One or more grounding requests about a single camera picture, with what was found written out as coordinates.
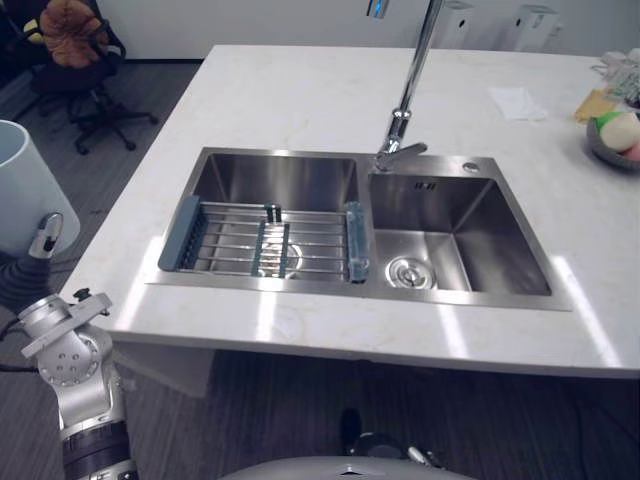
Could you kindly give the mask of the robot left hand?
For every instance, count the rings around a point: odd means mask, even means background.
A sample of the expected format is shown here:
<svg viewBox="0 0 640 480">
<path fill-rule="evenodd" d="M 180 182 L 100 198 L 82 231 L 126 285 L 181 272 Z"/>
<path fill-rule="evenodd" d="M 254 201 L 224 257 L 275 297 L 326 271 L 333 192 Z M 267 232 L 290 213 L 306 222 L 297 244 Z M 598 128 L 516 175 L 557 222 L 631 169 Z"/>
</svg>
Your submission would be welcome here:
<svg viewBox="0 0 640 480">
<path fill-rule="evenodd" d="M 49 213 L 38 224 L 22 256 L 1 253 L 1 306 L 18 315 L 51 294 L 51 259 L 64 224 L 61 213 Z"/>
</svg>

